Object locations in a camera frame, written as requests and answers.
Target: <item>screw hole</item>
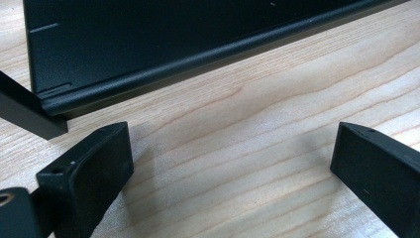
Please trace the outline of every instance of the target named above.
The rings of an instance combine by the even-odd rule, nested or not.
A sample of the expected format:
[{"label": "screw hole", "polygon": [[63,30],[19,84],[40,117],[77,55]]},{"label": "screw hole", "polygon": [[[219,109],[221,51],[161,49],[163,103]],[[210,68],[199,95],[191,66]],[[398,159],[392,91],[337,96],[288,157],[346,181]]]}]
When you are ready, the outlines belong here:
[{"label": "screw hole", "polygon": [[12,193],[2,193],[0,194],[0,206],[6,205],[13,199],[15,195]]},{"label": "screw hole", "polygon": [[55,175],[61,175],[64,174],[64,168],[55,168],[52,170],[52,173]]}]

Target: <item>light wooden surface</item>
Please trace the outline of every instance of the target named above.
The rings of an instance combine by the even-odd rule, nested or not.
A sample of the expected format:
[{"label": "light wooden surface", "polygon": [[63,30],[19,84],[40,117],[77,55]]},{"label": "light wooden surface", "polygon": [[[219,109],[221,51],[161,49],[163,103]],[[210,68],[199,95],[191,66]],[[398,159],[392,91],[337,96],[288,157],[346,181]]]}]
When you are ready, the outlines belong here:
[{"label": "light wooden surface", "polygon": [[[0,69],[30,87],[22,3],[0,1]],[[420,150],[420,1],[69,121],[0,120],[0,188],[128,121],[135,173],[94,237],[393,237],[329,171],[339,121]]]}]

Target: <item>black stand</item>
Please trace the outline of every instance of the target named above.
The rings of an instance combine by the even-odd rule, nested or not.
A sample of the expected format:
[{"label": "black stand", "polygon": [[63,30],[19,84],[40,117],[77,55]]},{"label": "black stand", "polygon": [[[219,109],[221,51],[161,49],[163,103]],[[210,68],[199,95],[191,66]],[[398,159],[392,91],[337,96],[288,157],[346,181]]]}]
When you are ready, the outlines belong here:
[{"label": "black stand", "polygon": [[64,117],[48,115],[41,100],[0,71],[0,117],[46,140],[65,134]]}]

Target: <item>black metal panel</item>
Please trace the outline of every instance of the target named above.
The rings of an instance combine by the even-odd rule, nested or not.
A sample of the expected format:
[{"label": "black metal panel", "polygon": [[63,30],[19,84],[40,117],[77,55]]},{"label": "black metal panel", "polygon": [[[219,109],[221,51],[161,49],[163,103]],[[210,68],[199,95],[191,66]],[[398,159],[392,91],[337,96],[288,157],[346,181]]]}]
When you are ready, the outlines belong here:
[{"label": "black metal panel", "polygon": [[331,171],[396,235],[420,237],[420,153],[371,128],[341,123]]},{"label": "black metal panel", "polygon": [[25,0],[33,91],[74,117],[406,0]]},{"label": "black metal panel", "polygon": [[41,100],[0,71],[0,117],[46,140],[67,132],[62,116],[49,116]]}]

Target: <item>black plastic piece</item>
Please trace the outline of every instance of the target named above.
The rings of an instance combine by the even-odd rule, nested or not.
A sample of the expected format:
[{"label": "black plastic piece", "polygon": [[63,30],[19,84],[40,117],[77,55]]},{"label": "black plastic piece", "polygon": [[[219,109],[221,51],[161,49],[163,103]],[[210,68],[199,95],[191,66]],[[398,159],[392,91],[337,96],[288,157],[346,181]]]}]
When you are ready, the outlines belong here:
[{"label": "black plastic piece", "polygon": [[407,0],[24,0],[33,91],[76,117]]},{"label": "black plastic piece", "polygon": [[0,205],[0,237],[90,237],[133,170],[126,122],[93,132],[37,173],[32,198],[24,188],[0,190],[13,195]]},{"label": "black plastic piece", "polygon": [[420,153],[371,128],[340,123],[331,171],[396,235],[420,237]]},{"label": "black plastic piece", "polygon": [[0,117],[46,140],[66,133],[63,116],[49,116],[41,100],[0,71]]}]

